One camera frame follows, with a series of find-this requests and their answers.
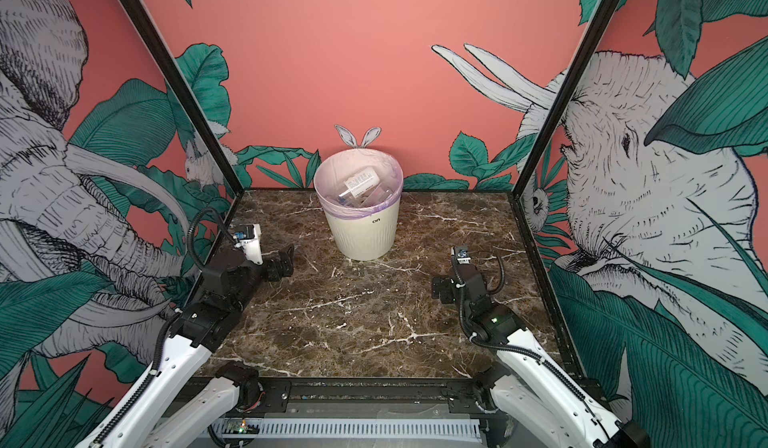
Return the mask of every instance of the bunny ears decoration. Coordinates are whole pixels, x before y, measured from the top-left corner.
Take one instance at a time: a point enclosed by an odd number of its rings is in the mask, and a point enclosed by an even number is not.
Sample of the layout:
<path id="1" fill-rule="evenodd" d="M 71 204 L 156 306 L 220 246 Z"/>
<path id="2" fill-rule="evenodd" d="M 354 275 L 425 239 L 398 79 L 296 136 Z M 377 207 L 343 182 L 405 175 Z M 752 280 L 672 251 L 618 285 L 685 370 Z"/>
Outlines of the bunny ears decoration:
<path id="1" fill-rule="evenodd" d="M 381 132 L 382 132 L 382 129 L 379 127 L 371 128 L 366 132 L 366 136 L 362 137 L 362 143 L 358 145 L 357 138 L 355 138 L 355 136 L 352 135 L 352 132 L 342 127 L 341 125 L 334 125 L 334 127 L 336 127 L 336 130 L 339 131 L 339 136 L 341 136 L 342 142 L 346 143 L 352 148 L 366 148 L 373 142 L 373 140 L 376 139 L 376 137 L 381 135 Z"/>

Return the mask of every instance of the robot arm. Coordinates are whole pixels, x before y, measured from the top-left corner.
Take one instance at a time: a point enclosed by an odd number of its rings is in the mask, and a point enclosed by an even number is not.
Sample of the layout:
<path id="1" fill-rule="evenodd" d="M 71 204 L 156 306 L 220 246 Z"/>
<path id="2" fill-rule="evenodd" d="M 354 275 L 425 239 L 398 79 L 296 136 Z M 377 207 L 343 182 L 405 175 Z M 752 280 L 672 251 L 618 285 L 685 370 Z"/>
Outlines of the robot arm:
<path id="1" fill-rule="evenodd" d="M 497 352 L 501 362 L 512 370 L 511 374 L 499 378 L 490 390 L 498 409 L 522 423 L 549 448 L 610 446 L 610 439 L 619 432 L 619 419 L 584 393 L 554 363 L 529 330 L 517 329 L 508 340 L 510 345 L 528 348 L 542 358 L 535 360 L 519 353 Z M 560 376 L 544 367 L 544 360 L 548 360 Z M 569 381 L 583 400 L 563 380 Z"/>
<path id="2" fill-rule="evenodd" d="M 160 333 L 157 363 L 77 448 L 182 448 L 227 411 L 258 406 L 264 393 L 258 371 L 229 362 L 199 396 L 155 427 L 181 388 L 240 322 L 261 281 L 293 274 L 293 246 L 266 258 L 258 247 L 258 225 L 236 227 L 235 232 L 237 244 L 216 252 L 202 269 L 194 299 L 168 322 L 170 337 L 165 338 L 165 329 Z"/>
<path id="3" fill-rule="evenodd" d="M 584 393 L 536 341 L 512 310 L 493 300 L 482 275 L 470 263 L 466 246 L 452 249 L 453 275 L 432 279 L 432 297 L 454 304 L 469 340 L 496 350 L 508 373 L 481 383 L 490 392 L 485 410 L 504 411 L 549 448 L 650 448 L 648 434 L 634 423 L 622 424 Z"/>

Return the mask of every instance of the black cable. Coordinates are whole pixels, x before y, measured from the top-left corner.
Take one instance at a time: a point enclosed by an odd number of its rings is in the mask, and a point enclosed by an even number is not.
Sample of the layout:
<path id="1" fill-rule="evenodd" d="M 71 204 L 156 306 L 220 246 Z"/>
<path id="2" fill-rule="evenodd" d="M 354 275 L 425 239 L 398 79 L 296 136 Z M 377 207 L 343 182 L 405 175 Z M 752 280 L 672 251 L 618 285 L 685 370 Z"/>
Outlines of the black cable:
<path id="1" fill-rule="evenodd" d="M 219 231 L 224 235 L 226 239 L 230 241 L 230 243 L 232 243 L 232 246 L 236 246 L 232 235 L 230 235 L 230 231 L 226 228 L 224 221 L 221 219 L 221 215 L 219 215 L 216 209 L 211 206 L 207 206 L 201 211 L 197 212 L 197 214 L 194 216 L 194 218 L 192 218 L 192 221 L 190 222 L 190 229 L 187 230 L 187 253 L 192 258 L 192 261 L 194 261 L 194 263 L 197 265 L 197 268 L 200 270 L 203 269 L 205 263 L 203 263 L 203 260 L 201 260 L 197 255 L 197 252 L 194 251 L 194 231 L 197 229 L 197 225 L 200 223 L 206 213 L 214 214 L 214 221 L 219 226 Z"/>
<path id="2" fill-rule="evenodd" d="M 139 385 L 139 388 L 128 398 L 128 401 L 120 408 L 120 411 L 114 415 L 110 421 L 107 423 L 107 425 L 104 427 L 104 429 L 101 431 L 100 434 L 97 434 L 94 440 L 91 442 L 91 446 L 102 446 L 102 442 L 109 436 L 110 432 L 116 427 L 118 423 L 120 423 L 120 420 L 123 419 L 123 417 L 129 412 L 130 408 L 136 404 L 139 398 L 141 398 L 141 395 L 147 390 L 147 387 L 152 383 L 152 380 L 155 379 L 155 377 L 158 376 L 158 368 L 160 367 L 160 362 L 163 360 L 163 346 L 165 345 L 165 335 L 168 333 L 168 328 L 181 316 L 180 311 L 174 312 L 174 315 L 167 319 L 165 323 L 163 323 L 163 327 L 160 328 L 160 333 L 158 333 L 158 339 L 155 341 L 154 344 L 154 358 L 152 359 L 152 365 L 150 372 L 147 374 L 147 376 L 144 378 L 144 380 L 141 382 L 141 385 Z"/>
<path id="3" fill-rule="evenodd" d="M 489 295 L 496 295 L 499 291 L 501 291 L 504 288 L 504 284 L 506 283 L 506 271 L 504 270 L 504 260 L 502 259 L 501 255 L 495 251 L 490 250 L 473 250 L 473 253 L 488 253 L 489 255 L 493 256 L 498 260 L 498 273 L 500 275 L 500 279 L 498 280 L 498 285 L 493 290 L 488 290 Z M 456 273 L 456 276 L 461 278 L 458 273 L 456 272 L 456 268 L 453 269 L 454 273 Z"/>
<path id="4" fill-rule="evenodd" d="M 254 441 L 254 438 L 249 439 L 248 441 L 243 441 L 243 444 L 240 444 L 241 442 L 238 441 L 237 443 L 227 443 L 221 438 L 218 437 L 216 432 L 214 431 L 214 425 L 208 425 L 208 437 L 210 437 L 211 441 L 214 442 L 216 446 L 219 448 L 229 448 L 230 446 L 247 446 L 250 442 Z"/>
<path id="5" fill-rule="evenodd" d="M 499 290 L 502 289 L 504 286 L 504 264 L 502 263 L 502 257 L 493 254 L 498 259 L 498 267 L 500 271 L 502 272 L 502 279 L 498 283 L 498 287 L 494 291 L 489 291 L 488 293 L 496 293 Z M 493 343 L 486 343 L 485 341 L 475 340 L 477 338 L 476 334 L 473 334 L 469 327 L 467 327 L 467 320 L 466 320 L 466 312 L 464 311 L 464 299 L 467 297 L 467 287 L 464 283 L 464 279 L 462 279 L 462 276 L 458 273 L 458 260 L 456 259 L 456 256 L 453 255 L 451 257 L 451 266 L 453 267 L 453 273 L 456 276 L 456 281 L 458 281 L 458 326 L 462 328 L 462 332 L 464 335 L 469 338 L 469 342 L 482 348 L 487 348 L 489 350 L 500 350 L 500 351 L 510 351 L 512 353 L 521 354 L 526 357 L 531 357 L 534 360 L 536 360 L 539 364 L 542 364 L 545 366 L 560 382 L 565 385 L 568 390 L 571 391 L 571 393 L 578 398 L 584 406 L 587 407 L 587 411 L 592 415 L 592 418 L 594 420 L 597 420 L 597 416 L 594 414 L 590 406 L 587 404 L 586 396 L 581 392 L 581 390 L 576 386 L 571 379 L 563 374 L 552 362 L 549 360 L 542 361 L 542 356 L 538 353 L 536 353 L 533 350 L 529 350 L 528 348 L 518 347 L 515 345 L 510 344 L 493 344 Z M 600 428 L 602 429 L 603 433 L 606 436 L 607 440 L 610 440 L 610 436 L 608 432 L 606 431 L 605 427 L 603 426 L 600 421 L 598 421 L 598 424 L 600 425 Z"/>

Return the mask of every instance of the white trash can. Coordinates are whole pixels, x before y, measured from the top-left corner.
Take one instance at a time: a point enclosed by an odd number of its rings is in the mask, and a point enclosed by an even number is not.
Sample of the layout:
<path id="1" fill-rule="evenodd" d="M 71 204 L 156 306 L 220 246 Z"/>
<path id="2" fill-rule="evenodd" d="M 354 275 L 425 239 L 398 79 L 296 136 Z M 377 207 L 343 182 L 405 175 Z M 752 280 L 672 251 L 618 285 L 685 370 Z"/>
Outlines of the white trash can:
<path id="1" fill-rule="evenodd" d="M 376 171 L 392 194 L 378 205 L 353 208 L 337 202 L 340 183 L 366 167 Z M 388 153 L 367 148 L 344 150 L 328 157 L 318 167 L 315 191 L 339 250 L 352 260 L 373 260 L 384 255 L 395 242 L 402 193 L 402 169 Z"/>

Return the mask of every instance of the marble tabletop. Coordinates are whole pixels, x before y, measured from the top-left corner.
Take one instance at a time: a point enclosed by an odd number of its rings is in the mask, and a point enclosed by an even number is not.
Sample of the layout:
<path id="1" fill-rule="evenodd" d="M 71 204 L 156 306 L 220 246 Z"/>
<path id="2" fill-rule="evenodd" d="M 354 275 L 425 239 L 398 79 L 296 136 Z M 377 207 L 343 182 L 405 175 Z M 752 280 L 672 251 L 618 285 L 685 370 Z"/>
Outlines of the marble tabletop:
<path id="1" fill-rule="evenodd" d="M 404 193 L 395 244 L 373 261 L 342 255 L 311 191 L 246 192 L 232 225 L 243 223 L 260 223 L 266 253 L 294 244 L 295 270 L 260 286 L 201 375 L 242 360 L 263 376 L 473 376 L 488 366 L 491 352 L 470 344 L 455 307 L 430 293 L 432 276 L 448 274 L 454 245 L 502 255 L 507 283 L 495 298 L 515 310 L 560 362 L 504 193 Z M 488 253 L 475 255 L 495 284 L 497 261 Z"/>

